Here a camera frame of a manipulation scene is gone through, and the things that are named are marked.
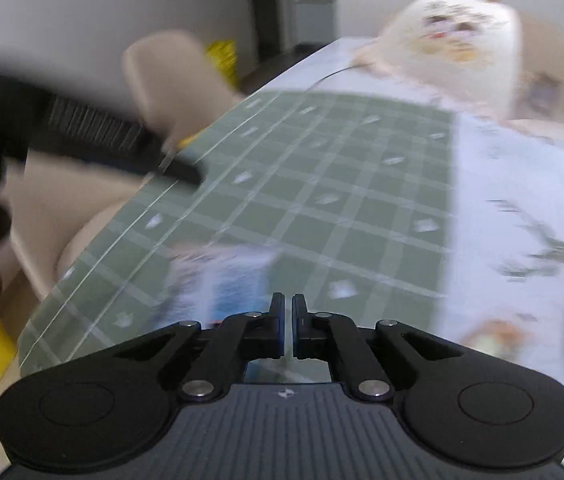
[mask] doorway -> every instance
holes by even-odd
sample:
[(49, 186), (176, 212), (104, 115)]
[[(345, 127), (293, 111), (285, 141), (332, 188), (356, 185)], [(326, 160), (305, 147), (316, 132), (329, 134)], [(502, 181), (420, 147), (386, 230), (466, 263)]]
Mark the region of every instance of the doorway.
[(251, 0), (258, 43), (258, 60), (265, 62), (282, 52), (280, 9), (277, 0)]

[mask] white tablecloth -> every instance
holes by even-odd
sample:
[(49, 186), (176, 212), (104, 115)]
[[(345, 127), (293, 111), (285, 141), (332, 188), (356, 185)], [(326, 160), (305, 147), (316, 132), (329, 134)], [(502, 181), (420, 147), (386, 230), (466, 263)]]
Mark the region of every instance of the white tablecloth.
[[(369, 41), (338, 40), (265, 89), (308, 89), (350, 65), (355, 49)], [(431, 89), (362, 69), (333, 75), (316, 89), (417, 103), (435, 97)], [(444, 100), (439, 106), (458, 109)], [(458, 112), (453, 211), (446, 297), (433, 332), (461, 342), (486, 320), (511, 322), (525, 334), (516, 362), (564, 384), (564, 151)]]

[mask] logo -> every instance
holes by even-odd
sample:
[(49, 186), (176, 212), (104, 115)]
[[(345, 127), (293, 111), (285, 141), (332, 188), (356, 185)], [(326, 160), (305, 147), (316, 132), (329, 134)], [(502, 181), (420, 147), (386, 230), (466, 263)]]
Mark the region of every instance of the logo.
[(291, 388), (285, 388), (284, 390), (278, 391), (278, 395), (283, 399), (290, 399), (296, 393)]

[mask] paper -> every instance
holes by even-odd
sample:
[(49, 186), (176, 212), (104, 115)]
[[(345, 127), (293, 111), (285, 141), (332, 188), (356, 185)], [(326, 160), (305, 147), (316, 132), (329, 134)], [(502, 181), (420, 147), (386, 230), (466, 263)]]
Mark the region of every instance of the paper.
[(390, 156), (389, 158), (383, 160), (382, 164), (386, 166), (394, 166), (395, 164), (400, 164), (403, 161), (404, 161), (403, 156)]
[(133, 314), (128, 312), (120, 312), (113, 323), (120, 328), (128, 328), (133, 324)]
[(379, 120), (380, 117), (378, 117), (377, 115), (369, 115), (369, 117), (365, 117), (364, 119), (362, 119), (362, 124), (377, 123), (377, 121)]
[(332, 300), (343, 300), (357, 295), (358, 290), (349, 280), (329, 283), (329, 297)]
[(257, 131), (258, 131), (258, 127), (252, 126), (251, 128), (249, 128), (245, 132), (241, 133), (240, 136), (241, 137), (247, 137), (247, 136), (250, 136), (253, 132), (257, 132)]
[(158, 213), (146, 223), (146, 229), (153, 229), (162, 223), (162, 215)]
[(337, 201), (340, 200), (340, 197), (334, 194), (324, 194), (324, 195), (320, 195), (317, 200), (315, 201), (316, 204), (321, 204), (321, 205), (329, 205), (329, 204), (335, 204)]
[(236, 176), (233, 179), (233, 183), (234, 184), (242, 184), (243, 182), (250, 180), (252, 176), (253, 176), (253, 174), (251, 173), (251, 171), (245, 171), (244, 173), (241, 173), (238, 176)]
[(434, 221), (433, 218), (426, 218), (415, 222), (413, 228), (417, 233), (430, 233), (437, 231), (440, 226)]
[(182, 320), (210, 328), (241, 312), (268, 310), (268, 268), (275, 247), (251, 245), (174, 249), (152, 330)]

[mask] table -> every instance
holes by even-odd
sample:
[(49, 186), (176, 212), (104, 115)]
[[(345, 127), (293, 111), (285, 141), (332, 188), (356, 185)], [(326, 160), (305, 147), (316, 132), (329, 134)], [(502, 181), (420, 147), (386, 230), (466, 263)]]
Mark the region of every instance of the table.
[[(564, 384), (564, 152), (361, 70), (305, 92), (364, 41), (329, 45), (204, 132), (187, 148), (208, 168), (197, 193), (147, 184), (27, 324), (23, 373), (145, 332), (172, 243), (248, 242), (280, 248), (269, 291), (314, 312), (460, 342), (505, 322), (515, 361)], [(328, 380), (289, 357), (261, 372)]]

